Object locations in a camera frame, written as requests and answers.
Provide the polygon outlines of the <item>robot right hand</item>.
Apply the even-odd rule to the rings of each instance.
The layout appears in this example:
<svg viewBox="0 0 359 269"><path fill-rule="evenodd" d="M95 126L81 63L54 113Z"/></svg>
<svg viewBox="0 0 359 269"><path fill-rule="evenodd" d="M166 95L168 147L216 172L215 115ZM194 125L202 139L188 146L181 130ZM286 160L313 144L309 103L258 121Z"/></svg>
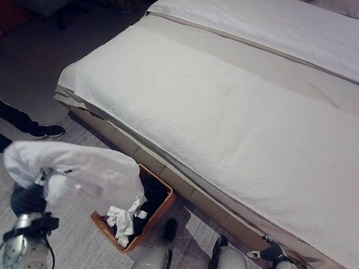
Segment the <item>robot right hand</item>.
<svg viewBox="0 0 359 269"><path fill-rule="evenodd" d="M285 258L285 254L282 247L275 239L273 239L269 235L264 235L262 236L262 240L265 240L269 244L268 248L263 249L262 251L252 250L246 254L248 258L262 259L269 262L275 262L277 260Z"/></svg>

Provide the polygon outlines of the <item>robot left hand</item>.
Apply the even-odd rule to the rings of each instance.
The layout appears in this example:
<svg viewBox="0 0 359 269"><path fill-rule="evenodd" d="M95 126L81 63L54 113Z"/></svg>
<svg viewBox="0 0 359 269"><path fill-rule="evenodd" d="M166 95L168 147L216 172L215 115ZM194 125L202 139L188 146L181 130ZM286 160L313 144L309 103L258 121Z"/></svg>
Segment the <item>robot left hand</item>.
<svg viewBox="0 0 359 269"><path fill-rule="evenodd" d="M52 175L52 169L43 169L37 179L28 187L15 183L10 199L10 207L16 217L22 214L44 214L47 201L44 197L44 187Z"/></svg>

